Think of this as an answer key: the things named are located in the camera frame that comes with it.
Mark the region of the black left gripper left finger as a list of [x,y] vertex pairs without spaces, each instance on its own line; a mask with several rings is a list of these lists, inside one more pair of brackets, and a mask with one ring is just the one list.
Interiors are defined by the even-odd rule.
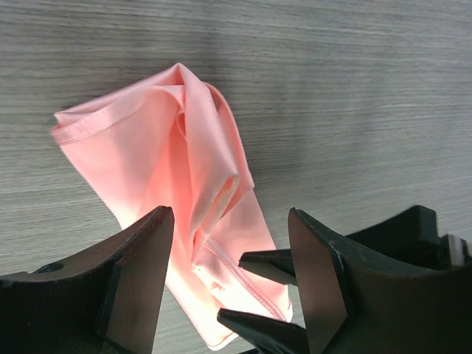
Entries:
[[173,242],[159,206],[33,272],[1,277],[3,353],[150,353]]

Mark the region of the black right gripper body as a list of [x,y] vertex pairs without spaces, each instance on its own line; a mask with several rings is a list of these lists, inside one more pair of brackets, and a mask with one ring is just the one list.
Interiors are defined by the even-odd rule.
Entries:
[[449,269],[471,263],[467,241],[455,235],[440,237],[437,213],[414,205],[398,215],[347,236],[381,254],[429,269]]

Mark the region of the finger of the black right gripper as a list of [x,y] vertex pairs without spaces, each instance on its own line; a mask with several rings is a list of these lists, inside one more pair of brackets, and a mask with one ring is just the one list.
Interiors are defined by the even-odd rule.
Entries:
[[228,309],[220,309],[217,320],[255,347],[246,353],[310,352],[307,332],[297,324]]
[[241,255],[239,267],[282,285],[297,286],[290,249],[249,251]]

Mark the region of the pink satin napkin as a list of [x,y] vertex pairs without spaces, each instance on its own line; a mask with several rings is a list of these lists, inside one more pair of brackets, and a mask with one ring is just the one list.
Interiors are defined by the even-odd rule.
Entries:
[[52,138],[122,228],[173,210],[166,285],[209,349],[236,338],[222,308],[292,319],[288,288],[238,265],[274,241],[219,90],[177,63],[55,119]]

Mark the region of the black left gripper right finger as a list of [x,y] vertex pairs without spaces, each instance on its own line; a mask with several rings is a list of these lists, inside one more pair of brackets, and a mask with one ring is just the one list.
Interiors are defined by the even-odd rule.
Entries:
[[404,263],[300,209],[288,232],[310,353],[471,351],[471,263]]

